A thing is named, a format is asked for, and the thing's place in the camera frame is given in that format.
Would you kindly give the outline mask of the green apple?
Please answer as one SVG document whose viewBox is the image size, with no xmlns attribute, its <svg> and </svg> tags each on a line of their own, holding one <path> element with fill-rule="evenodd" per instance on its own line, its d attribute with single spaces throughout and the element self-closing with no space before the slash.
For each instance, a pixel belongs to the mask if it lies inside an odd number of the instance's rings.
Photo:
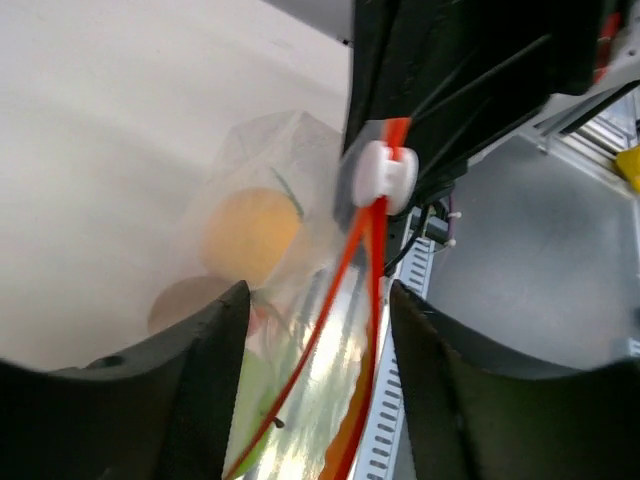
<svg viewBox="0 0 640 480">
<path fill-rule="evenodd" d="M 250 443 L 276 397 L 269 362 L 245 349 L 224 469 L 228 469 Z"/>
</svg>

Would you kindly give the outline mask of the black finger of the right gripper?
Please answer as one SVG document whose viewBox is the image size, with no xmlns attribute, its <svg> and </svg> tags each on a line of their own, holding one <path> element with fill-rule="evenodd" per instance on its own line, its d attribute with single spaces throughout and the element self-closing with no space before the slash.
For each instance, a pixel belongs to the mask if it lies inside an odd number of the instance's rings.
<svg viewBox="0 0 640 480">
<path fill-rule="evenodd" d="M 604 1 L 358 1 L 344 145 L 407 117 L 411 204 L 450 192 L 468 159 L 594 82 Z"/>
</svg>

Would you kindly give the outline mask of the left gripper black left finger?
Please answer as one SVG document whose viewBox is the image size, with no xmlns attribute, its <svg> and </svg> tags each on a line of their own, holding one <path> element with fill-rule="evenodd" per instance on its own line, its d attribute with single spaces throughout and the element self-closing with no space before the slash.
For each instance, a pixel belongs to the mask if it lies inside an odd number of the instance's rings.
<svg viewBox="0 0 640 480">
<path fill-rule="evenodd" d="M 219 479 L 250 310 L 238 282 L 83 368 L 1 365 L 5 479 Z"/>
</svg>

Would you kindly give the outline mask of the orange peach with leaf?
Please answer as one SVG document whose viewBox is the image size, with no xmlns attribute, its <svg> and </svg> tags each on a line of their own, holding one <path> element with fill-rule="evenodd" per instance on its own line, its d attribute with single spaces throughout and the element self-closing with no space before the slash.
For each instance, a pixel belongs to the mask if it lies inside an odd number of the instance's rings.
<svg viewBox="0 0 640 480">
<path fill-rule="evenodd" d="M 207 216 L 198 259 L 211 274 L 263 286 L 274 273 L 305 217 L 302 204 L 275 168 L 244 178 Z"/>
</svg>

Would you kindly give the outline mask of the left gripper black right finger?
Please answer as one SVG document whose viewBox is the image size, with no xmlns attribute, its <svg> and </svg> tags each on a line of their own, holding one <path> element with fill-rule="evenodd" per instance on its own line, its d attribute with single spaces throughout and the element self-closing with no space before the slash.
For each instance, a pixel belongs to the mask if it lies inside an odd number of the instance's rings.
<svg viewBox="0 0 640 480">
<path fill-rule="evenodd" d="M 395 282 L 390 320 L 420 479 L 635 479 L 639 362 L 591 370 L 512 349 Z"/>
</svg>

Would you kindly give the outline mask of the clear zip bag orange zipper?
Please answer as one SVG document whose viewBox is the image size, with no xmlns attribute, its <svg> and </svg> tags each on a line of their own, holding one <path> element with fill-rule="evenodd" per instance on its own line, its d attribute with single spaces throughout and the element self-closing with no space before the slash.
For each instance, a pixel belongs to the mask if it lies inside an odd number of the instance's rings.
<svg viewBox="0 0 640 480">
<path fill-rule="evenodd" d="M 268 361 L 277 390 L 250 443 L 223 469 L 238 479 L 343 479 L 370 408 L 385 288 L 387 219 L 408 203 L 418 160 L 406 118 L 376 120 L 359 145 L 305 112 L 233 127 L 186 211 L 174 283 L 212 276 L 198 259 L 216 202 L 267 167 L 303 206 L 303 224 L 267 282 L 250 292 L 245 349 Z"/>
</svg>

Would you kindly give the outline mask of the brown kiwi fruit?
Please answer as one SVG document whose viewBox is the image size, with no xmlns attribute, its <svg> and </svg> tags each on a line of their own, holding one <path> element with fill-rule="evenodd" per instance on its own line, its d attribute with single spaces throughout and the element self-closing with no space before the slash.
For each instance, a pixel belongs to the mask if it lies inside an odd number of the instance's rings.
<svg viewBox="0 0 640 480">
<path fill-rule="evenodd" d="M 147 328 L 155 335 L 201 311 L 224 294 L 232 284 L 212 276 L 180 280 L 165 288 L 151 305 Z"/>
</svg>

